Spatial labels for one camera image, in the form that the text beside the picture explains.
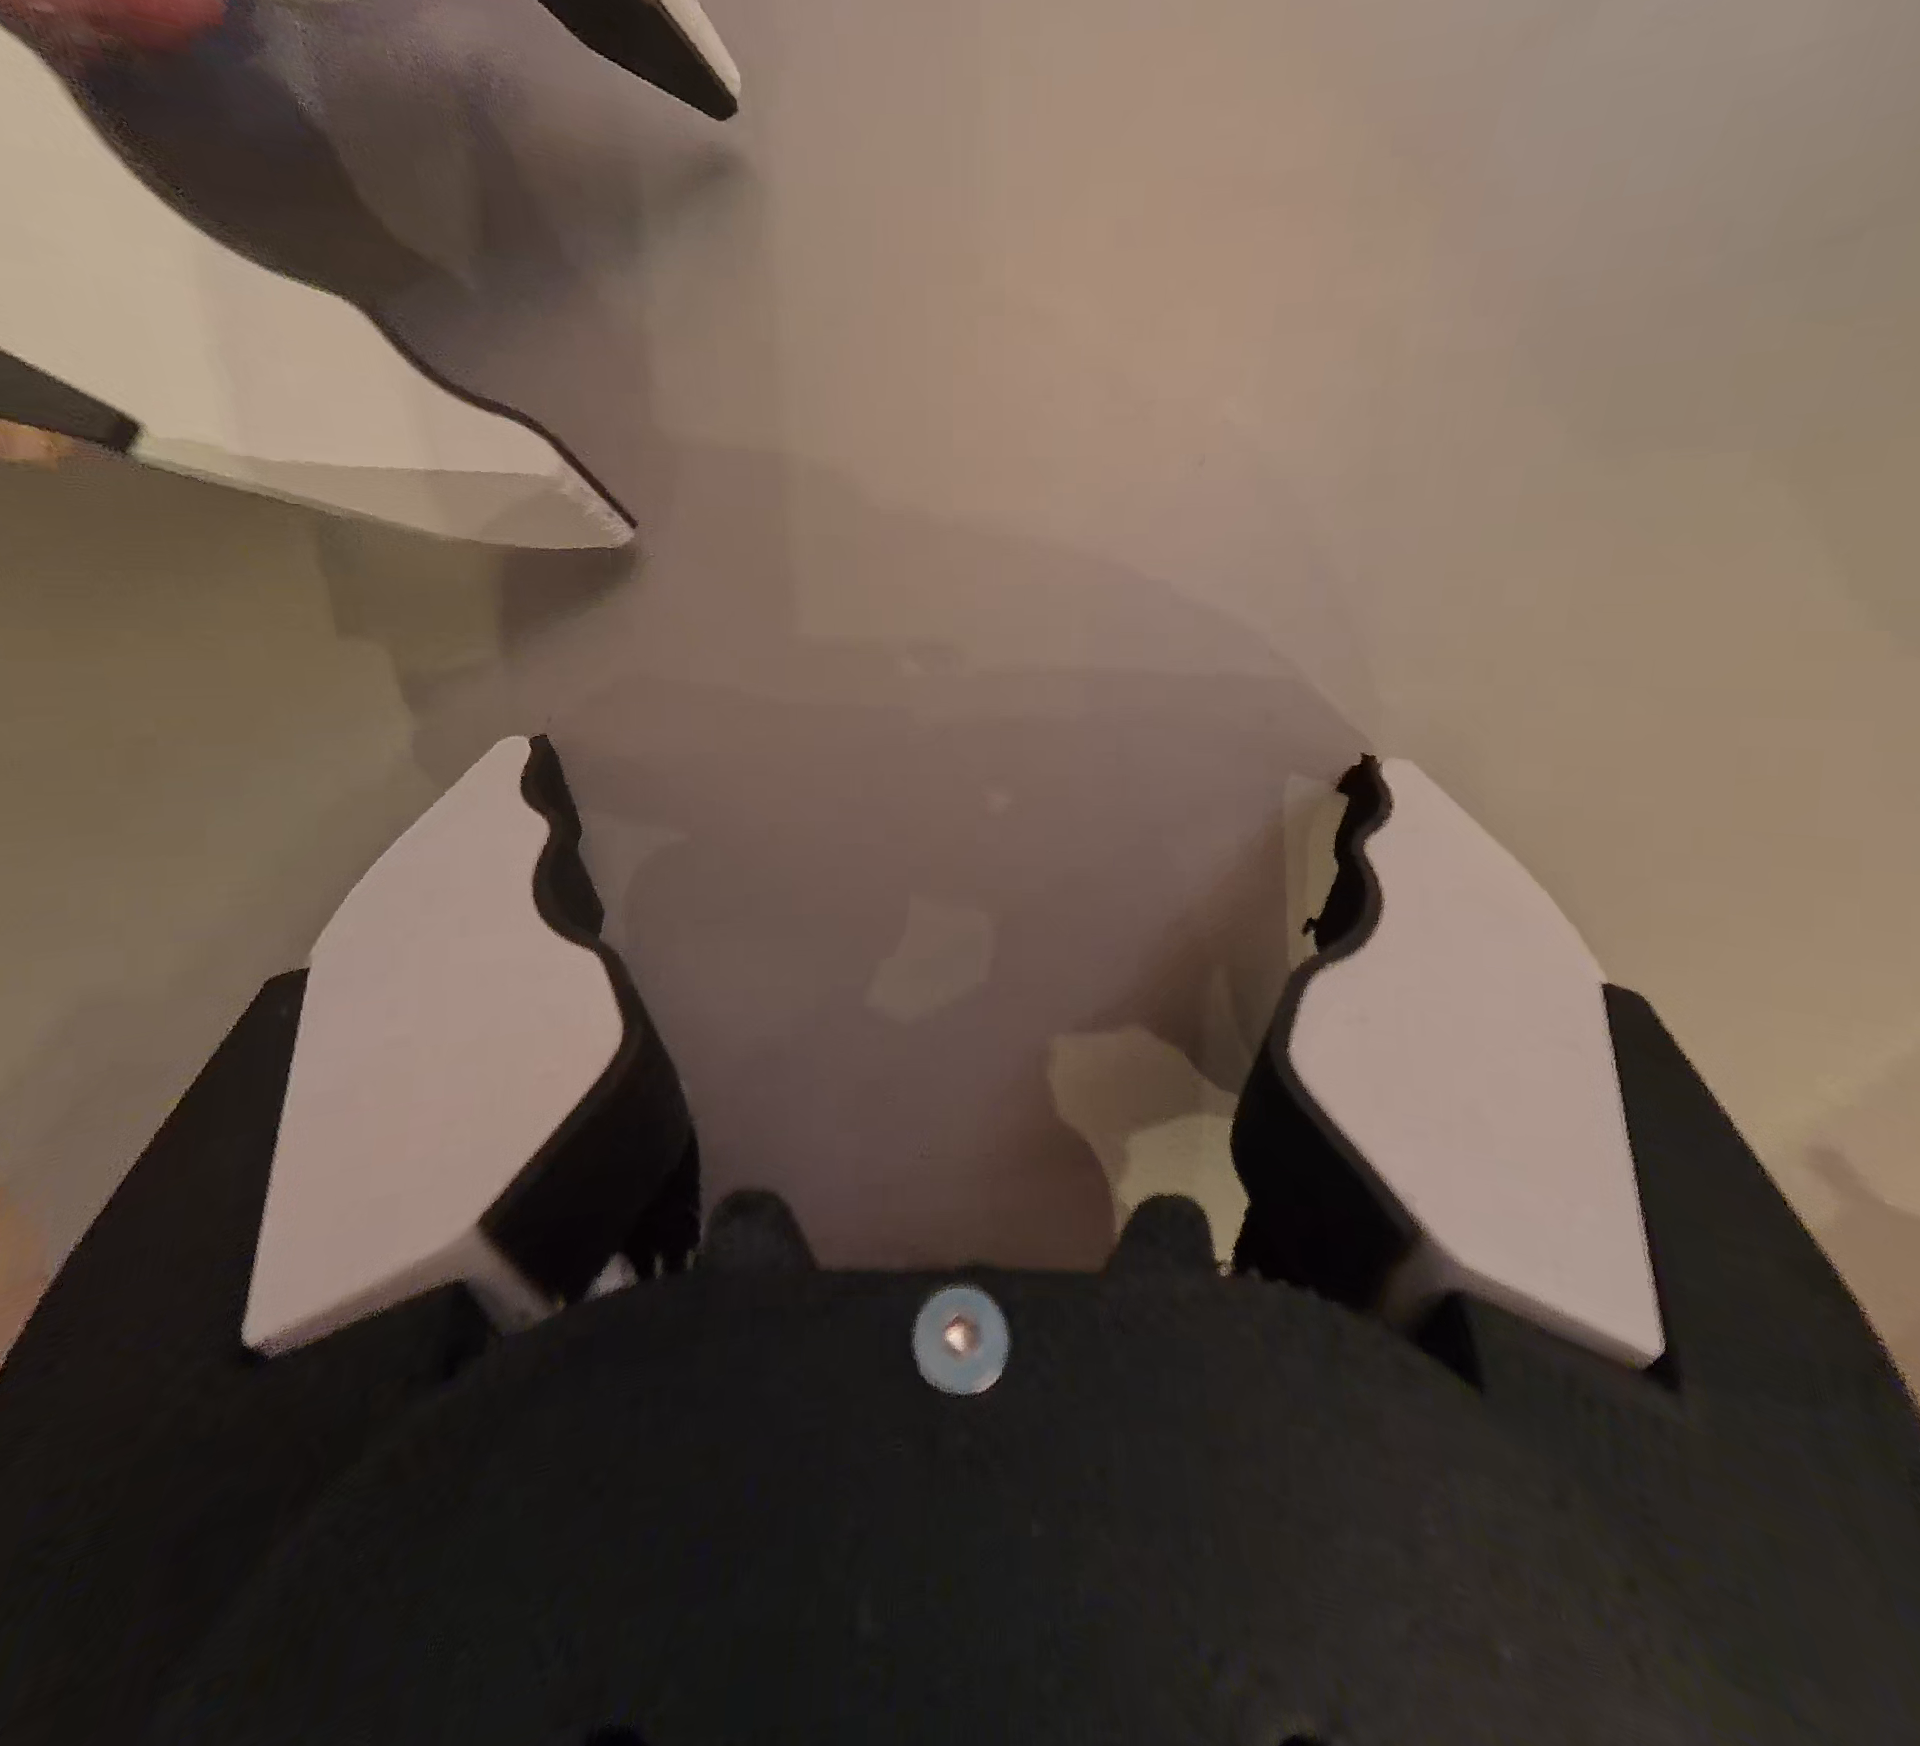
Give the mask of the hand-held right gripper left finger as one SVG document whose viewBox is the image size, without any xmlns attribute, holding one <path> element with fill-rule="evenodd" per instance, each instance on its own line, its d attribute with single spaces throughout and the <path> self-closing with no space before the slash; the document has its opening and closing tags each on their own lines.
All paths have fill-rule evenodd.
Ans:
<svg viewBox="0 0 1920 1746">
<path fill-rule="evenodd" d="M 242 1339 L 290 1351 L 448 1285 L 526 1329 L 696 1245 L 681 1075 L 555 744 L 506 737 L 305 957 Z"/>
</svg>

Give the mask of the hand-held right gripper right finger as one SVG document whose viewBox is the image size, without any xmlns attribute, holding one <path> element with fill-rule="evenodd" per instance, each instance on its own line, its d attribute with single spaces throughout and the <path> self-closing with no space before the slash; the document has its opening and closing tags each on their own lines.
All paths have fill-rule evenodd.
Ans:
<svg viewBox="0 0 1920 1746">
<path fill-rule="evenodd" d="M 1407 758 L 1337 776 L 1333 876 L 1230 1118 L 1230 1272 L 1416 1329 L 1477 1296 L 1619 1367 L 1670 1350 L 1608 980 Z"/>
</svg>

